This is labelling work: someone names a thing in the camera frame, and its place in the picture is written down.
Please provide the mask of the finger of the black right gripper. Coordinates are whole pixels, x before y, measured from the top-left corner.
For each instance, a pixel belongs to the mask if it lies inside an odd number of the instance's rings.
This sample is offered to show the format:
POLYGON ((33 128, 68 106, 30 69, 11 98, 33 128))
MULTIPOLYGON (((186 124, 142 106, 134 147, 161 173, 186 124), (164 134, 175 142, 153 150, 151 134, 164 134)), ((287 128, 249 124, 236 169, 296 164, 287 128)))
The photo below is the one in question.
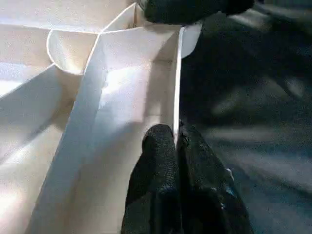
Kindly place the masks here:
POLYGON ((254 0, 145 0, 144 17, 152 23, 189 25, 221 12, 226 16, 244 13, 254 0))

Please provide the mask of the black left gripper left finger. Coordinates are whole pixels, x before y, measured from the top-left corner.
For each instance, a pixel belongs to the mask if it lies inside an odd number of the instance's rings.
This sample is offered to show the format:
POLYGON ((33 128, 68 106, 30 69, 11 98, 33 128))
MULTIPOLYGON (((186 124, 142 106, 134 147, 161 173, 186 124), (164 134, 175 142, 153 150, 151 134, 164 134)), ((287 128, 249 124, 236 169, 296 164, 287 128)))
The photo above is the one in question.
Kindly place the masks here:
POLYGON ((149 128, 132 170, 122 234, 179 234, 181 208, 174 137, 166 124, 149 128))

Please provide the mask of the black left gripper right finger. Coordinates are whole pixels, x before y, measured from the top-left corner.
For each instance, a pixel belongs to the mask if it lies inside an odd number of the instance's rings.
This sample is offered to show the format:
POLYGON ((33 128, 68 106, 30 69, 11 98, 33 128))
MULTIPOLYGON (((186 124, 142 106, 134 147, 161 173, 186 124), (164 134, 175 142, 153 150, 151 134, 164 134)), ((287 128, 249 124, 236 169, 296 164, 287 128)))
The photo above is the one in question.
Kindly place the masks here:
POLYGON ((232 173, 194 126, 180 123, 177 154, 184 232, 252 234, 232 173))

